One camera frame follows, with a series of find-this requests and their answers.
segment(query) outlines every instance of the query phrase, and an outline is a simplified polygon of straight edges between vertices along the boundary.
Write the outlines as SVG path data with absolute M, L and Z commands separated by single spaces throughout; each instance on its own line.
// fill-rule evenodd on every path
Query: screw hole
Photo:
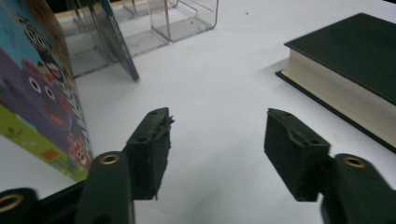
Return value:
M 103 165 L 109 165 L 109 164 L 116 163 L 119 160 L 120 160 L 120 157 L 117 155 L 108 155 L 108 156 L 103 157 L 100 160 L 100 163 L 102 163 Z
M 0 213 L 9 211 L 18 206 L 23 201 L 23 195 L 10 194 L 0 198 Z
M 345 158 L 344 162 L 350 166 L 354 166 L 358 168 L 364 168 L 366 166 L 366 163 L 364 163 L 363 161 L 352 157 Z

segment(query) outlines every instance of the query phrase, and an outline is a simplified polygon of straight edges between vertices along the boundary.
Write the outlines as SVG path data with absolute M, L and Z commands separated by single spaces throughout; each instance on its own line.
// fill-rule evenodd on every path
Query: dark green book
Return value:
M 396 24 L 361 13 L 285 45 L 279 77 L 396 153 Z

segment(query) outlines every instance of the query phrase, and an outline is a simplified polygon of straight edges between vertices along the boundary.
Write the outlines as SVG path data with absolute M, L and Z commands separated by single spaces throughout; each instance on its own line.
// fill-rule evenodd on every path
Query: clear plastic organizer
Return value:
M 61 25 L 75 76 L 116 63 L 106 53 L 106 43 L 100 34 L 101 22 L 95 21 L 92 15 L 94 4 L 101 1 L 67 2 L 72 18 L 61 21 Z M 132 56 L 213 29 L 217 23 L 218 6 L 219 0 L 122 0 L 111 4 Z

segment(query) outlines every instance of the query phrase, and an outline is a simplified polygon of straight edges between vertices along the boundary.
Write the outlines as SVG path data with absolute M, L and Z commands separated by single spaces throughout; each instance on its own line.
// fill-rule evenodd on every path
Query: book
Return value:
M 396 153 L 396 24 L 360 13 L 285 45 L 279 77 Z
M 91 145 L 60 29 L 41 4 L 0 0 L 0 134 L 80 181 Z
M 120 63 L 132 80 L 137 81 L 139 75 L 110 2 L 108 0 L 81 0 L 79 6 L 82 8 L 85 20 L 90 25 L 94 24 L 97 30 L 97 33 L 93 34 L 94 39 L 101 42 L 101 53 L 106 55 L 109 61 Z

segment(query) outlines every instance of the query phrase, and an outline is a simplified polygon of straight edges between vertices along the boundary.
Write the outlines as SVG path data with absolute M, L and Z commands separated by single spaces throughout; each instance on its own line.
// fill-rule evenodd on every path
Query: white table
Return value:
M 159 201 L 135 202 L 137 223 L 321 223 L 297 203 L 263 153 L 266 111 L 289 111 L 332 144 L 370 161 L 396 188 L 396 155 L 275 76 L 283 44 L 359 12 L 396 22 L 380 0 L 220 0 L 216 28 L 134 57 L 138 83 L 119 65 L 77 79 L 95 155 L 122 150 L 150 111 L 167 106 L 172 148 Z M 0 191 L 40 198 L 73 181 L 0 137 Z

